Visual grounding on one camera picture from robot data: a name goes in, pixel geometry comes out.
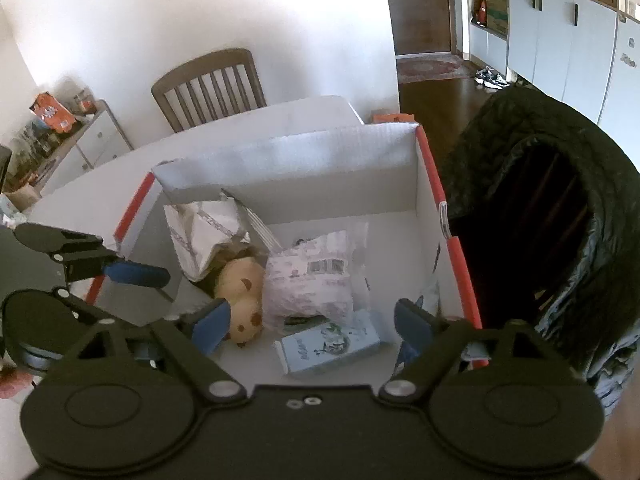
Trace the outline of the person left hand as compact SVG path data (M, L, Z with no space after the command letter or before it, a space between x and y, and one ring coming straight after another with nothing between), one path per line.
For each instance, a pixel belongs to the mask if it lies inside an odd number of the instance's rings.
M15 367L2 367L0 372L0 398L11 399L32 385L32 375Z

